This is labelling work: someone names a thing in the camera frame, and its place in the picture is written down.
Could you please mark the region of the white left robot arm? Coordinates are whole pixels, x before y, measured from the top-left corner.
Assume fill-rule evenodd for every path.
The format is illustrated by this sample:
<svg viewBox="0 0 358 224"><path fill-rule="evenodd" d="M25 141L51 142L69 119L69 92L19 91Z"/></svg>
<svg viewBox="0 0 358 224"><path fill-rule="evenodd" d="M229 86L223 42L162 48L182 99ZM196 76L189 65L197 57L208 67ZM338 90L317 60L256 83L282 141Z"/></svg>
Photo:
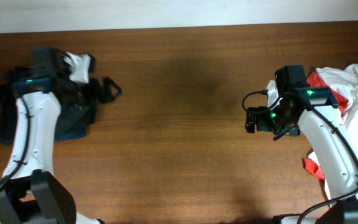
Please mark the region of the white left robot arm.
<svg viewBox="0 0 358 224"><path fill-rule="evenodd" d="M91 223L77 211L71 193L55 178L55 141L85 135L100 103L111 103L122 89L111 78L90 77L96 60L40 47L33 63L6 73L2 95L12 153L0 180L1 223Z"/></svg>

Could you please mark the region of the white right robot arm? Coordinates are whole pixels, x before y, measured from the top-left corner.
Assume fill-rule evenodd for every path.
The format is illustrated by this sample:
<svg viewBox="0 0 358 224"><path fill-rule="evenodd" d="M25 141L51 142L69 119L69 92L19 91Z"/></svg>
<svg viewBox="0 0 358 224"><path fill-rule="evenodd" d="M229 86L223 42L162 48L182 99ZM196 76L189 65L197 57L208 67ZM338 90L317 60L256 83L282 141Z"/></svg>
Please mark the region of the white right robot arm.
<svg viewBox="0 0 358 224"><path fill-rule="evenodd" d="M301 214L276 215L272 223L358 223L358 152L349 140L339 103L328 87L312 87L301 65L287 65L259 94L267 106L245 107L248 133L274 140L304 134L314 150L330 199Z"/></svg>

